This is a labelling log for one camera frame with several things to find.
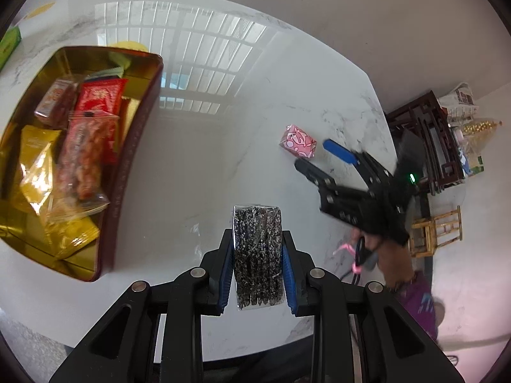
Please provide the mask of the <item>person purple sleeve forearm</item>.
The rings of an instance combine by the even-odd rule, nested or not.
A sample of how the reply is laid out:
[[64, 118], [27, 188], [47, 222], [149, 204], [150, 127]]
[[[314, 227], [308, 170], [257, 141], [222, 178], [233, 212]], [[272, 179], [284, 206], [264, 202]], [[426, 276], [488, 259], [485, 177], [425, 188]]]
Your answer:
[[437, 314], [431, 287], [421, 271], [411, 280], [398, 283], [392, 294], [435, 342], [438, 341]]

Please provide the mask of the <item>person right hand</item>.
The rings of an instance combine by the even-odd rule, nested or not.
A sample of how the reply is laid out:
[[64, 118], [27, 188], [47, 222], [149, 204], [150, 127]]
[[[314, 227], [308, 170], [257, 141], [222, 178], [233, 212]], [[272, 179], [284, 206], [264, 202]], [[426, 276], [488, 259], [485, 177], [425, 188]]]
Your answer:
[[365, 241], [365, 248], [378, 256], [378, 268], [382, 272], [385, 284], [390, 289], [399, 289], [416, 282], [409, 251], [390, 239], [364, 233], [358, 228], [352, 230], [352, 242], [360, 238]]

